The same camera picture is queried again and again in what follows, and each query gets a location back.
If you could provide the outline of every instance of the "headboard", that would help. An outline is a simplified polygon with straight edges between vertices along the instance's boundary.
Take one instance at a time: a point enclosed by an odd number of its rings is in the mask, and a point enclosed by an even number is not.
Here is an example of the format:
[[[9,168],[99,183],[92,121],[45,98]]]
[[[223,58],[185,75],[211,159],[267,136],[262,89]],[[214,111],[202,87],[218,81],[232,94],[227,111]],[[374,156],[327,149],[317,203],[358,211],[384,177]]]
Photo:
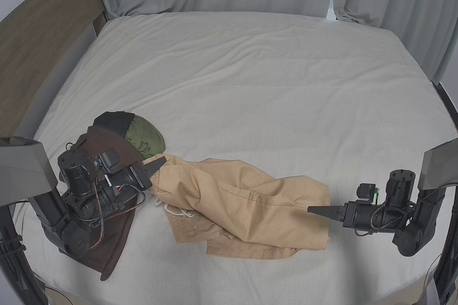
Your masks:
[[[0,22],[0,136],[11,136],[75,41],[106,23],[102,0],[25,0]]]

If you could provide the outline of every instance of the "black tube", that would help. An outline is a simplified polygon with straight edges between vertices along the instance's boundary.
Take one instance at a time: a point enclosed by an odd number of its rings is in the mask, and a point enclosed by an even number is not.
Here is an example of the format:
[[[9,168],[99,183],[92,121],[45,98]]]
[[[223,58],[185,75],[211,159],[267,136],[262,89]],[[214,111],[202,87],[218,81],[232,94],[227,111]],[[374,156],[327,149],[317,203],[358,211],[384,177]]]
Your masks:
[[[24,304],[48,305],[48,298],[35,279],[14,228],[8,206],[0,207],[0,267]]]
[[[450,300],[455,291],[455,280],[458,275],[458,187],[455,188],[455,200],[452,208],[452,218],[448,227],[442,255],[434,271],[439,304],[444,305]]]

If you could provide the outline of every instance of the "brown cloth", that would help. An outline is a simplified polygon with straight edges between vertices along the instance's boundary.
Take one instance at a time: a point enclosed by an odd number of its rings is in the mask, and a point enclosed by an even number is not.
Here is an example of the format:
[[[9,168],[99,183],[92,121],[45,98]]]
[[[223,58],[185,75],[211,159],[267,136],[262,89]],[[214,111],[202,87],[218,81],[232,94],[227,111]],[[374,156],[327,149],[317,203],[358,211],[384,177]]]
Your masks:
[[[146,164],[163,155],[145,160]],[[282,259],[300,249],[324,250],[329,220],[307,212],[329,205],[329,189],[307,176],[274,179],[240,160],[167,162],[151,178],[150,192],[168,212],[178,242],[207,240],[207,254]]]
[[[81,135],[73,147],[82,147],[93,156],[100,155],[109,148],[114,148],[119,156],[120,165],[125,166],[135,161],[141,162],[143,160],[141,153],[125,138],[110,130],[95,126],[88,127],[87,133]],[[125,209],[131,208],[135,203],[136,196],[135,199],[131,199],[125,205]],[[77,258],[77,261],[81,264],[100,272],[101,281],[105,281],[110,277],[115,269],[127,241],[134,215],[135,210],[132,210],[106,220],[104,222],[105,234],[101,243],[88,251],[83,257]],[[98,241],[99,235],[99,228],[91,231],[91,245]]]

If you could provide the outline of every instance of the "folded clothes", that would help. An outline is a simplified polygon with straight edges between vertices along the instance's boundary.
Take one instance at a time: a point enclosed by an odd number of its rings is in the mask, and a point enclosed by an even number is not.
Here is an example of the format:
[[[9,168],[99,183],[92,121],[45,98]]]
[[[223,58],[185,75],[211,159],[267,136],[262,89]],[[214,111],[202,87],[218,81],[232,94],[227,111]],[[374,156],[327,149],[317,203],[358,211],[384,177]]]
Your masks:
[[[239,160],[184,161],[173,155],[151,178],[179,243],[207,240],[207,254],[282,259],[324,250],[329,221],[307,212],[329,205],[329,189],[307,176],[274,179]]]

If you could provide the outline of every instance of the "white bed sheet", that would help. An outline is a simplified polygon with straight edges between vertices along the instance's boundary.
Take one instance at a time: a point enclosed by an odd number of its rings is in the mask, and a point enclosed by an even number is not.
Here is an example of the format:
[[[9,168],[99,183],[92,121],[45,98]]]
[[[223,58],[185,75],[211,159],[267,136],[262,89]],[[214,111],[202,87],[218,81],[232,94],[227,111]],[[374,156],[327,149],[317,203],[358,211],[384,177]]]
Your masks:
[[[329,185],[331,204],[355,199],[361,182],[376,183],[383,199],[390,171],[418,174],[424,151],[457,136],[392,32],[299,15],[172,13],[108,22],[37,132],[56,174],[65,144],[106,110],[149,119],[166,152],[186,160],[241,159],[277,178],[310,176]],[[332,222],[326,251],[279,261],[207,256],[205,242],[176,244],[148,196],[105,282],[60,254],[28,205],[17,208],[15,221],[32,269],[96,304],[364,304],[425,274],[441,252],[452,196],[435,237],[413,257],[398,253],[391,234],[358,238]]]

